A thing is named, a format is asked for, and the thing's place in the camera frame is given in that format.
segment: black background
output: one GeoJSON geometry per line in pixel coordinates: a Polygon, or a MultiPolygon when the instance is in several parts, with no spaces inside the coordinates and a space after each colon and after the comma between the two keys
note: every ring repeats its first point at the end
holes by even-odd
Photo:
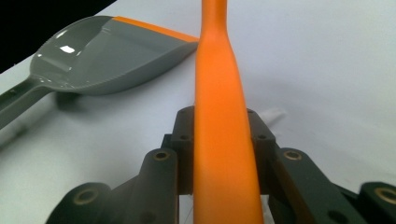
{"type": "Polygon", "coordinates": [[[0,74],[34,54],[70,23],[93,16],[116,0],[21,0],[0,5],[0,74]]]}

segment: white surface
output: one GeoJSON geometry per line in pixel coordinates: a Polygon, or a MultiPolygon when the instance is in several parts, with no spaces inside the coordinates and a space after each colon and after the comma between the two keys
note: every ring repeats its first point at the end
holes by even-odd
{"type": "MultiPolygon", "coordinates": [[[[118,0],[99,14],[198,36],[201,2],[118,0]]],[[[396,2],[230,0],[229,35],[247,106],[281,147],[308,153],[355,192],[396,185],[396,2]]],[[[0,75],[0,92],[28,76],[30,60],[0,75]]],[[[137,175],[193,105],[194,60],[121,93],[68,103],[51,93],[1,130],[0,223],[44,223],[70,189],[137,175]]],[[[191,210],[183,202],[180,223],[191,210]]]]}

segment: black bracket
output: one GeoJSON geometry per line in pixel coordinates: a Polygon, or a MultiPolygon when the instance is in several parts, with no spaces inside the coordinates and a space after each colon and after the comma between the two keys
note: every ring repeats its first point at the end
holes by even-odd
{"type": "MultiPolygon", "coordinates": [[[[396,223],[396,187],[371,182],[359,194],[334,185],[301,150],[280,148],[247,110],[261,194],[279,223],[396,223]]],[[[192,194],[193,106],[178,111],[172,134],[150,151],[138,176],[110,190],[100,183],[72,189],[47,223],[178,223],[178,195],[192,194]]]]}

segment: spoon bowl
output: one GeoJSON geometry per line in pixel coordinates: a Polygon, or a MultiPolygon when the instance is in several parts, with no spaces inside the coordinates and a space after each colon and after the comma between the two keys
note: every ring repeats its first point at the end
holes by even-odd
{"type": "Polygon", "coordinates": [[[197,41],[122,17],[76,21],[37,51],[28,78],[0,95],[0,129],[52,91],[102,95],[150,81],[195,51],[197,41]]]}

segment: gray spoon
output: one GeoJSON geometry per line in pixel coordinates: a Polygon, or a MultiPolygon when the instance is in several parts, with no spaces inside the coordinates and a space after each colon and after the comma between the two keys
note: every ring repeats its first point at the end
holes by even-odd
{"type": "Polygon", "coordinates": [[[195,37],[150,27],[94,16],[62,29],[33,56],[29,77],[0,95],[0,129],[52,91],[123,91],[159,76],[197,47],[195,37]]]}

